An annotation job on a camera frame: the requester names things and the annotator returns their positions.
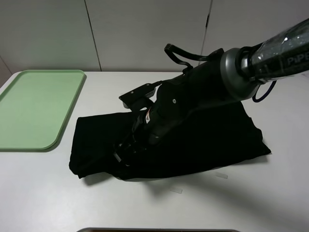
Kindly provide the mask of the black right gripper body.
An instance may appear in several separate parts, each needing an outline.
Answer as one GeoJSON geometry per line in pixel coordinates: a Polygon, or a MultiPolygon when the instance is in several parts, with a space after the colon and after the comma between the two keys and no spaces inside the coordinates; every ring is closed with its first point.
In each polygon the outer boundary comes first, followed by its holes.
{"type": "MultiPolygon", "coordinates": [[[[137,88],[155,88],[159,86],[159,83],[147,83],[137,88]]],[[[140,152],[147,150],[149,147],[146,141],[145,129],[147,124],[146,116],[149,114],[154,102],[149,105],[149,107],[142,108],[138,111],[131,111],[136,119],[133,122],[130,132],[119,142],[114,144],[114,157],[116,160],[124,164],[125,166],[130,166],[131,158],[140,152]]]]}

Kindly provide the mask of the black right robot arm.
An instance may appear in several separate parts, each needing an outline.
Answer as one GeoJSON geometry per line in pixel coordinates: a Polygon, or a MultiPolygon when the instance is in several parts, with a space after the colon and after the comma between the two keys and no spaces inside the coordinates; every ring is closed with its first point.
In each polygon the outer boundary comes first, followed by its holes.
{"type": "Polygon", "coordinates": [[[161,142],[193,112],[253,99],[267,82],[294,76],[309,68],[309,22],[304,20],[255,46],[217,49],[207,56],[167,44],[165,53],[184,66],[181,75],[144,84],[120,96],[125,108],[139,112],[132,131],[114,146],[118,162],[161,142]]]}

